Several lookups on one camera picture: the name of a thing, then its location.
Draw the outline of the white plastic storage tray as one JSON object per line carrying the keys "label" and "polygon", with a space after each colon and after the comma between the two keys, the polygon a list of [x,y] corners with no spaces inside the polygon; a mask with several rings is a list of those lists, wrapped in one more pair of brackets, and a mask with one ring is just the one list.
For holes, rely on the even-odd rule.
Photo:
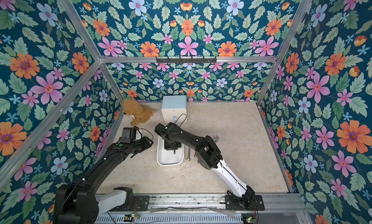
{"label": "white plastic storage tray", "polygon": [[160,166],[178,166],[185,158],[184,144],[176,150],[166,150],[165,141],[158,137],[157,163]]}

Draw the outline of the orange handled adjustable wrench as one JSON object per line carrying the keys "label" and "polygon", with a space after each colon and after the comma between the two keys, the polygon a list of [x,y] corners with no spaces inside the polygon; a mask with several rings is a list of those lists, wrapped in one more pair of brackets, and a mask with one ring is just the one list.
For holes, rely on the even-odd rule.
{"label": "orange handled adjustable wrench", "polygon": [[213,142],[216,143],[220,138],[217,135],[214,135],[214,137],[212,139],[213,139]]}

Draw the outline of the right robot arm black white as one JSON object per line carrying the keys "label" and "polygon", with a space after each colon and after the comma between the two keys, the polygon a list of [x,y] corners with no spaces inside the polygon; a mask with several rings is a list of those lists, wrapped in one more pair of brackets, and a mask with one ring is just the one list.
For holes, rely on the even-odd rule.
{"label": "right robot arm black white", "polygon": [[196,136],[174,123],[158,124],[155,133],[170,146],[181,143],[193,149],[199,164],[207,170],[213,170],[229,186],[228,196],[234,202],[245,210],[254,207],[254,190],[229,168],[212,137]]}

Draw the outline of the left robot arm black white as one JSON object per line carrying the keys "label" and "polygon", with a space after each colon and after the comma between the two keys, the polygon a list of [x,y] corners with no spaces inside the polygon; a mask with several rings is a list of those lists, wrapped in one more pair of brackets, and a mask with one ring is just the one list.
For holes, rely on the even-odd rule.
{"label": "left robot arm black white", "polygon": [[55,196],[54,224],[93,224],[99,216],[96,192],[108,175],[130,154],[135,156],[153,145],[144,136],[111,144],[102,158],[81,178],[60,186]]}

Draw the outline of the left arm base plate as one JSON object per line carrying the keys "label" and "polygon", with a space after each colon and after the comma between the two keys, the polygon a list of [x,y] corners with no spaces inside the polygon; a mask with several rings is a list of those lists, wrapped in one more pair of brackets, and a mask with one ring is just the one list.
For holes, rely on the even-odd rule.
{"label": "left arm base plate", "polygon": [[123,205],[117,206],[110,211],[147,211],[150,196],[148,195],[130,195]]}

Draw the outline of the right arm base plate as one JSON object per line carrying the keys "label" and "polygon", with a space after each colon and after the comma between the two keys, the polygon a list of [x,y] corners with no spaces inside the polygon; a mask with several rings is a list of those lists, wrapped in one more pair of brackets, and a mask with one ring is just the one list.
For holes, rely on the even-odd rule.
{"label": "right arm base plate", "polygon": [[261,195],[255,195],[250,202],[244,202],[241,197],[225,195],[225,208],[234,211],[264,211],[265,206]]}

